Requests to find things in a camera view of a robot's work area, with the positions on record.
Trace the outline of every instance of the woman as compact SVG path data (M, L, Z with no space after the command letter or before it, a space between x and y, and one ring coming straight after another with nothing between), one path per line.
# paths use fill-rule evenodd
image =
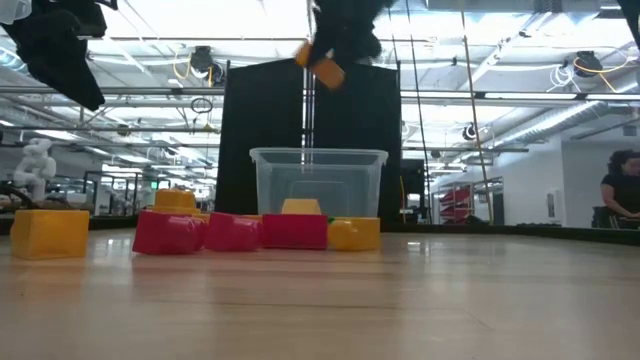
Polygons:
M638 229L640 226L640 153L616 151L611 155L609 174L601 184L602 199L612 212L611 227Z

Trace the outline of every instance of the wooden floor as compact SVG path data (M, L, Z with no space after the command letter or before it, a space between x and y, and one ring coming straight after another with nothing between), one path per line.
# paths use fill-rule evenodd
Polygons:
M640 358L640 248L389 236L378 253L85 259L0 238L0 359Z

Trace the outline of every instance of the red block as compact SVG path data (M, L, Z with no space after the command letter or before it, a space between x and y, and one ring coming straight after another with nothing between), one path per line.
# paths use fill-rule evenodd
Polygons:
M203 220L188 215L142 211L133 251L147 255L192 254L202 249L205 226Z
M265 248L326 250L329 218L323 215L265 215Z
M256 251L260 248L262 224L242 216L213 213L204 240L207 250Z

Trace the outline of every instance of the black backdrop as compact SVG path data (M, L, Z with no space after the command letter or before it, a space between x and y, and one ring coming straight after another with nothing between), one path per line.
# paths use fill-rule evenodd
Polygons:
M215 211L257 214L249 150L302 144L303 70L294 60L231 69L227 77Z
M378 149L389 153L382 172L379 216L399 218L402 120L398 72L367 65L345 68L343 87L316 86L313 147Z

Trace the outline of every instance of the clear plastic bin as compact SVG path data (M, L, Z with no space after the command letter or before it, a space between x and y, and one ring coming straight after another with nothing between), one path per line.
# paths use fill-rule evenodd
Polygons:
M377 217L381 150L258 148L258 211L279 214L286 199L316 199L322 214Z

